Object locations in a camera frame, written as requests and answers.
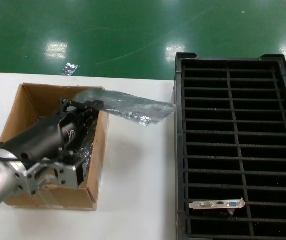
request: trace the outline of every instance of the open cardboard box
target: open cardboard box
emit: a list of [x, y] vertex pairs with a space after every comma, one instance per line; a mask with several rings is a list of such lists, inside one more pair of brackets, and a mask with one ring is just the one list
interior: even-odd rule
[[[76, 94], [88, 88], [82, 86], [21, 84], [0, 142], [6, 142], [26, 130], [36, 123], [38, 117], [52, 115], [59, 107], [60, 98], [72, 100]], [[5, 203], [18, 208], [96, 210], [108, 126], [109, 115], [101, 111], [96, 126], [88, 177], [77, 190], [49, 184], [41, 188], [35, 195], [12, 196]]]

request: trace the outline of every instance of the green floor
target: green floor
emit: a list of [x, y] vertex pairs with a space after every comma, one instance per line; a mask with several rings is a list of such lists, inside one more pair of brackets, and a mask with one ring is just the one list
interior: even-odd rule
[[286, 56], [286, 0], [0, 0], [0, 72], [173, 80], [175, 53]]

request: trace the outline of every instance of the foil wrapper on floor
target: foil wrapper on floor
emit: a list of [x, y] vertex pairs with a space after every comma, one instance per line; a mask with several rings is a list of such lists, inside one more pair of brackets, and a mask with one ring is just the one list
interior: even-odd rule
[[78, 69], [78, 65], [67, 63], [66, 66], [63, 69], [63, 74], [64, 76], [72, 76], [74, 72]]
[[145, 127], [163, 121], [175, 111], [175, 105], [168, 102], [154, 101], [119, 91], [106, 91], [101, 88], [83, 91], [76, 95], [74, 100], [80, 103], [102, 101], [104, 102], [102, 111]]

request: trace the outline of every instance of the black plastic tray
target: black plastic tray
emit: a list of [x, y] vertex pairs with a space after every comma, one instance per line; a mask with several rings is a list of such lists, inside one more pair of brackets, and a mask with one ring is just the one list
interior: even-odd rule
[[[174, 95], [177, 239], [286, 239], [285, 57], [177, 53]], [[240, 198], [233, 216], [189, 208]]]

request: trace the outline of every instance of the robotic arm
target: robotic arm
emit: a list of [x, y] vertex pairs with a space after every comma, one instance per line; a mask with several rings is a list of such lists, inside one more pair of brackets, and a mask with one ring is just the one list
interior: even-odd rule
[[10, 196], [34, 195], [49, 183], [77, 189], [87, 168], [75, 152], [102, 107], [102, 101], [61, 99], [54, 115], [0, 142], [0, 203]]

